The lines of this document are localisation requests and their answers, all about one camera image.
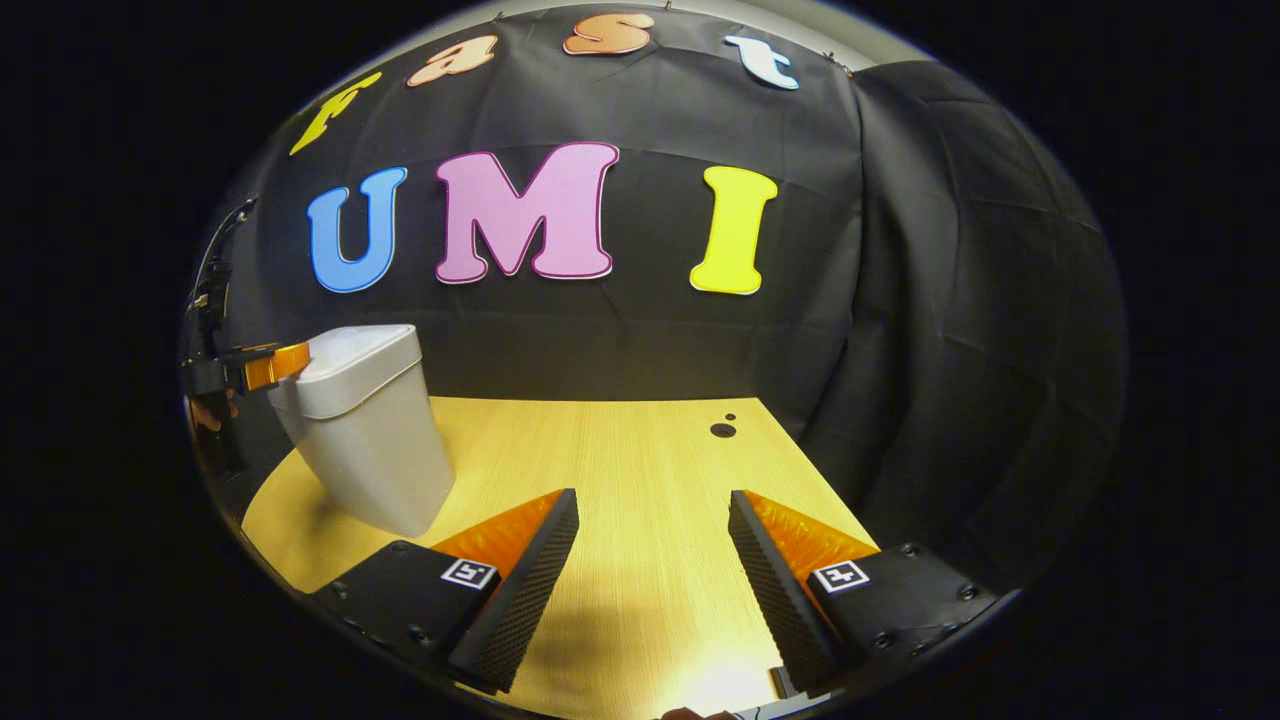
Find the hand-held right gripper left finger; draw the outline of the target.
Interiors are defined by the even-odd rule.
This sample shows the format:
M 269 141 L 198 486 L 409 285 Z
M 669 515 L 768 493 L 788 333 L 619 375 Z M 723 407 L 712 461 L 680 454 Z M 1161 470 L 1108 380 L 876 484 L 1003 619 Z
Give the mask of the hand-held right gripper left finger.
M 393 541 L 311 598 L 406 667 L 507 692 L 577 532 L 575 489 L 556 489 L 430 547 Z

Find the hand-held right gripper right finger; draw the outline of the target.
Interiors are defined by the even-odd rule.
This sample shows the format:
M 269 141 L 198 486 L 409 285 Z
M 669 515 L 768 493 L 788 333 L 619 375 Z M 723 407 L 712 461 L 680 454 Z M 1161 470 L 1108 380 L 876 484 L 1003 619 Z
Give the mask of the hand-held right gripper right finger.
M 940 661 L 1000 593 L 924 544 L 876 550 L 763 495 L 730 496 L 728 533 L 796 689 L 869 694 Z

